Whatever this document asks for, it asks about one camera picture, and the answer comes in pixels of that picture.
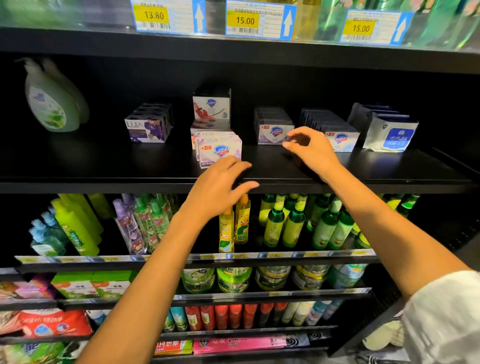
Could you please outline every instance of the green box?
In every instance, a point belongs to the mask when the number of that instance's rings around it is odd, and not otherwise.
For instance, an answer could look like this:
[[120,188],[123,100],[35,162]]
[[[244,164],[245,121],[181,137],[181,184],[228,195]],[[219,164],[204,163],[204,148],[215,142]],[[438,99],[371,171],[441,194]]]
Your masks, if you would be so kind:
[[120,298],[137,276],[134,270],[95,272],[90,279],[97,293],[103,298]]
[[52,285],[66,298],[96,298],[99,297],[95,287],[90,282],[94,272],[57,273]]

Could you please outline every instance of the white sleeve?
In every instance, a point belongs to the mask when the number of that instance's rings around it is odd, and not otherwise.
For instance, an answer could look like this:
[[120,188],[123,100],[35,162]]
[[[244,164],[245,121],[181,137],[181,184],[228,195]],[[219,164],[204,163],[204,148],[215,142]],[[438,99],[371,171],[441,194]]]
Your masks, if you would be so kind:
[[405,349],[414,364],[480,363],[480,274],[430,282],[405,305]]

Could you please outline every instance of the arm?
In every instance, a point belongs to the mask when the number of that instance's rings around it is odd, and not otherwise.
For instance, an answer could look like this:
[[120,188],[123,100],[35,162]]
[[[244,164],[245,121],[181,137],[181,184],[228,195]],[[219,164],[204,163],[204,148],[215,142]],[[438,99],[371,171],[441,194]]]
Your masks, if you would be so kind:
[[258,187],[246,182],[232,190],[240,173],[251,167],[235,157],[205,171],[173,217],[155,249],[105,322],[89,341],[77,364],[150,362],[188,254],[200,230],[213,217]]
[[283,146],[298,155],[340,197],[406,298],[437,278],[469,269],[344,168],[323,133],[300,127],[288,136],[293,139]]

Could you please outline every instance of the hand soap bottle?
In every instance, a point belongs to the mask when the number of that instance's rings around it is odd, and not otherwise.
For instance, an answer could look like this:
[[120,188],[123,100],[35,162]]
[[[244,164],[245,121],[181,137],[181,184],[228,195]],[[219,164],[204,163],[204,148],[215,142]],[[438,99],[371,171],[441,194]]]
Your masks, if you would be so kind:
[[43,73],[31,58],[24,58],[28,73],[25,93],[28,106],[50,132],[71,132],[80,125],[75,100],[57,82]]
[[88,108],[88,104],[77,86],[75,86],[75,84],[70,81],[67,76],[60,72],[57,65],[50,58],[44,58],[42,60],[42,66],[45,70],[45,73],[54,81],[56,81],[74,99],[80,116],[80,123],[83,124],[87,122],[90,118],[90,109]]

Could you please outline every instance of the hand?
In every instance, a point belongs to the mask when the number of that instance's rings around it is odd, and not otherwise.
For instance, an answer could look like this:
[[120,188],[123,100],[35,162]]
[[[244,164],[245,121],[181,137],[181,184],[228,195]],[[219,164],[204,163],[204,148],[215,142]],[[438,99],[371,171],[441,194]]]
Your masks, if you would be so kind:
[[180,210],[191,217],[200,217],[200,222],[206,224],[235,204],[243,194],[259,186],[258,182],[250,181],[232,190],[240,173],[251,166],[234,156],[219,159],[198,177]]
[[299,156],[320,178],[341,166],[332,145],[322,132],[301,126],[288,132],[287,135],[291,139],[289,142],[284,142],[283,147]]

